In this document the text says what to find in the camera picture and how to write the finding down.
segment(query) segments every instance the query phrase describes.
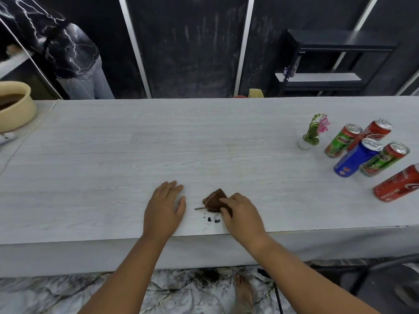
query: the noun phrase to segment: soda can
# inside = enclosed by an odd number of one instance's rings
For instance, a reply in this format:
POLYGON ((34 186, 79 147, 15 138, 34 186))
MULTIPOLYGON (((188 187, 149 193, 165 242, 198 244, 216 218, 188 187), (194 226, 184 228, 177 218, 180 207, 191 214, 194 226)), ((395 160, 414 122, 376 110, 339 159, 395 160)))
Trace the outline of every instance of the soda can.
POLYGON ((345 124, 338 135, 325 148, 324 153, 331 158, 338 157, 361 132, 362 128, 360 126, 352 123, 345 124))
POLYGON ((348 152, 356 147, 363 138, 371 138, 380 141, 391 132, 393 125, 385 119, 378 118, 372 121, 361 134, 346 149, 348 152))
POLYGON ((380 153, 359 167, 359 171, 365 176, 375 176, 386 168, 404 158, 410 153, 410 149, 400 142, 390 142, 380 153))
POLYGON ((419 188, 419 163, 386 179, 373 188, 373 194, 383 202, 391 202, 419 188))
POLYGON ((365 163, 383 149, 383 145, 371 138, 364 138, 351 152, 345 154, 335 164, 335 173, 342 177, 349 177, 354 174, 362 163, 365 163))

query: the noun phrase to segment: person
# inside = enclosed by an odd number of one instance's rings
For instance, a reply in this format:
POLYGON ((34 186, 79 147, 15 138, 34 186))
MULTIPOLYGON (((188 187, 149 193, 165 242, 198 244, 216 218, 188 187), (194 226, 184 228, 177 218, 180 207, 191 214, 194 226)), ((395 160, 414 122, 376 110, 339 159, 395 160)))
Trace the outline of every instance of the person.
MULTIPOLYGON (((153 193, 144 213, 143 235, 109 279, 92 295, 79 314, 138 314, 155 264, 186 210, 186 198, 174 203, 183 189, 164 182, 153 193)), ((252 202, 236 193, 221 199, 225 226, 275 281, 297 314, 379 314, 369 305, 308 267, 265 231, 252 202)), ((253 313, 251 286, 236 276, 233 313, 253 313)))
POLYGON ((0 0, 0 20, 24 47, 50 63, 70 99, 115 99, 98 47, 60 13, 36 0, 0 0))

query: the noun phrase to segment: red can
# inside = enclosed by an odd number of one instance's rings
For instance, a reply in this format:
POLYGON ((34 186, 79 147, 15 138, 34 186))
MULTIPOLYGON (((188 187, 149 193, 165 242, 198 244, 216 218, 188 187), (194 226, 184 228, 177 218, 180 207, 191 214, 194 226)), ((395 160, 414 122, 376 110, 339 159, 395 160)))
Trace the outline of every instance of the red can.
POLYGON ((419 163, 386 179, 373 188, 374 196, 383 202, 391 202, 419 188, 419 163))
POLYGON ((362 132, 361 134, 355 138, 355 140, 347 147, 347 151, 349 152, 354 147, 358 145, 358 143, 363 138, 371 138, 377 141, 380 141, 384 138, 387 134, 391 132, 393 129, 393 125, 385 119, 378 118, 377 120, 372 121, 362 132))

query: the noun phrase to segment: can lid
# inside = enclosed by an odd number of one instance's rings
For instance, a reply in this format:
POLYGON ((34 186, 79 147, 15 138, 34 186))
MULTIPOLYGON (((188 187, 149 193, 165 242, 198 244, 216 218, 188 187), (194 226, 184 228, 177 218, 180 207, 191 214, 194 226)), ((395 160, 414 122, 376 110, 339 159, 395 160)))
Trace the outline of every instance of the can lid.
POLYGON ((400 142, 390 142, 389 145, 397 153, 400 153, 400 154, 409 154, 410 153, 410 149, 407 146, 405 146, 404 144, 400 143, 400 142))
POLYGON ((357 125, 357 124, 347 123, 345 125, 345 127, 351 133, 361 133, 362 132, 362 128, 359 125, 357 125))
POLYGON ((371 138, 362 139, 362 145, 371 151, 381 151, 383 149, 380 142, 371 138))
POLYGON ((387 129, 387 130, 392 130, 393 129, 393 125, 387 119, 378 118, 377 120, 375 120, 375 123, 380 128, 387 129))

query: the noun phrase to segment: pink flower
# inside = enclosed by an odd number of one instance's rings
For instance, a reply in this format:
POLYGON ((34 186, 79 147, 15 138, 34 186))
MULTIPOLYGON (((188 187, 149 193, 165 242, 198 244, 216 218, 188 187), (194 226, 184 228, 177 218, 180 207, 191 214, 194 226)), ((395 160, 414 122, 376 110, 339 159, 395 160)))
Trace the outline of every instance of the pink flower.
POLYGON ((318 123, 317 134, 320 135, 320 133, 323 133, 324 131, 327 131, 327 126, 329 124, 330 124, 330 122, 327 119, 327 115, 322 116, 320 118, 319 123, 318 123))

